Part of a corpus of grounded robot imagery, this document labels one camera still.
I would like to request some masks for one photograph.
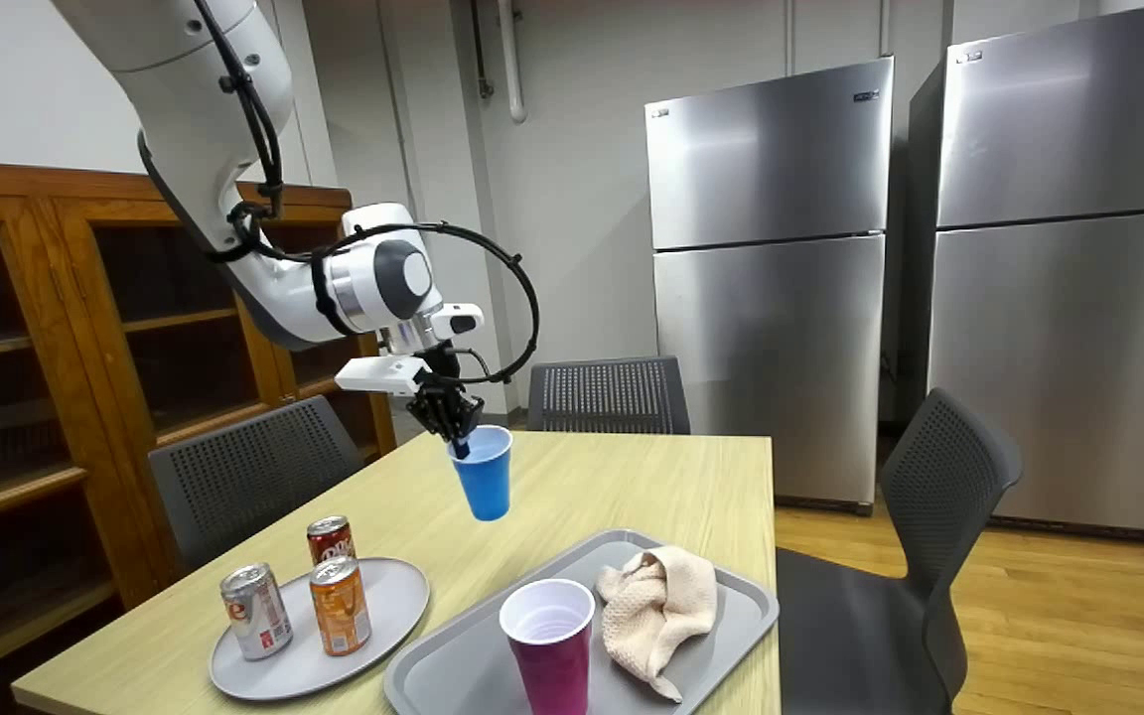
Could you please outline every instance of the refrigerator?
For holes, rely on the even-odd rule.
[[[661,349],[774,498],[876,506],[894,63],[643,106]]]
[[[1144,13],[956,42],[918,119],[927,384],[1017,441],[1000,516],[1144,532]]]

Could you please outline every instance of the robotic arm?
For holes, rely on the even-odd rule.
[[[289,63],[257,4],[55,0],[55,9],[124,82],[142,123],[142,165],[207,254],[227,262],[257,327],[289,349],[387,334],[395,352],[354,359],[333,381],[411,396],[411,413],[460,451],[480,402],[467,393],[452,338],[484,318],[468,303],[443,296],[411,210],[396,204],[346,210],[341,232],[354,242],[306,258],[283,254],[257,232],[279,210],[276,132],[289,115]],[[236,192],[256,159],[265,169],[265,206]]]

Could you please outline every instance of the wooden floor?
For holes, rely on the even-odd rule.
[[[892,519],[774,511],[774,541],[906,572]],[[1144,715],[1144,544],[988,529],[952,588],[971,643],[963,715]]]

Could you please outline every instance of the wooden cabinet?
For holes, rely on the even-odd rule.
[[[271,232],[325,242],[346,206],[285,192]],[[332,381],[365,349],[276,347],[149,180],[0,165],[0,657],[178,572],[157,446],[332,393],[370,457],[395,449],[391,405]]]

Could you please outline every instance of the plastic cup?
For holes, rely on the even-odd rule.
[[[508,429],[478,424],[467,446],[468,451],[452,457],[467,506],[478,519],[500,519],[508,511]]]
[[[500,605],[534,715],[588,712],[588,624],[598,597],[575,580],[534,580]]]

